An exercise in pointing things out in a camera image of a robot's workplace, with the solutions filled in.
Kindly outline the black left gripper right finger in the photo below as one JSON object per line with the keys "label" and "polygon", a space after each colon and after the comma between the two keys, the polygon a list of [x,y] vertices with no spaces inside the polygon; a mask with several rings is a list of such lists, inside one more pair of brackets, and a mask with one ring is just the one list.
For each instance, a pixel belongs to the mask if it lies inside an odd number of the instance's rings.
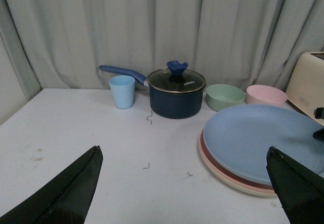
{"label": "black left gripper right finger", "polygon": [[323,177],[275,147],[267,156],[272,187],[290,223],[323,223]]}

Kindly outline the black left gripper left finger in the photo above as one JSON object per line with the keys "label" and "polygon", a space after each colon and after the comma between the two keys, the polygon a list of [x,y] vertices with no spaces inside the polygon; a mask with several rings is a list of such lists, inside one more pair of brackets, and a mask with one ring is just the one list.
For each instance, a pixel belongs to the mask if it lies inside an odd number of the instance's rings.
{"label": "black left gripper left finger", "polygon": [[1,223],[84,223],[102,162],[100,147],[90,148],[37,192],[1,216]]}

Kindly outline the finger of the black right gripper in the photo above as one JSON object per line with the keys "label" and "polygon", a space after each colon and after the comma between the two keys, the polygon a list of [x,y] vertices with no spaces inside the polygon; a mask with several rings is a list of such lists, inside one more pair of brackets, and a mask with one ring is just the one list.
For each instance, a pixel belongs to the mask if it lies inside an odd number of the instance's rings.
{"label": "finger of the black right gripper", "polygon": [[324,108],[318,107],[314,110],[313,115],[315,119],[324,119]]}
{"label": "finger of the black right gripper", "polygon": [[324,141],[324,128],[317,130],[313,133],[313,138]]}

